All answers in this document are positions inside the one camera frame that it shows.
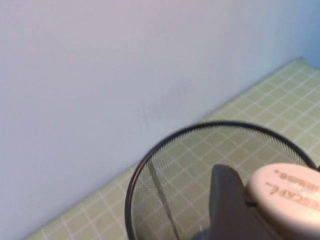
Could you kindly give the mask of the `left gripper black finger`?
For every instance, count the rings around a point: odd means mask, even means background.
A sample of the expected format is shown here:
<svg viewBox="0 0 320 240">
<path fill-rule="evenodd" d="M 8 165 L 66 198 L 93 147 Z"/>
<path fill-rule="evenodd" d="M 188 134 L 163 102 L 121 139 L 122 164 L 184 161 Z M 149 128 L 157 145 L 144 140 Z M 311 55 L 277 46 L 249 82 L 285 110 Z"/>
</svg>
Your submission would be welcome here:
<svg viewBox="0 0 320 240">
<path fill-rule="evenodd" d="M 208 201 L 209 227 L 194 240 L 284 240 L 258 213 L 238 172 L 225 164 L 212 167 Z"/>
</svg>

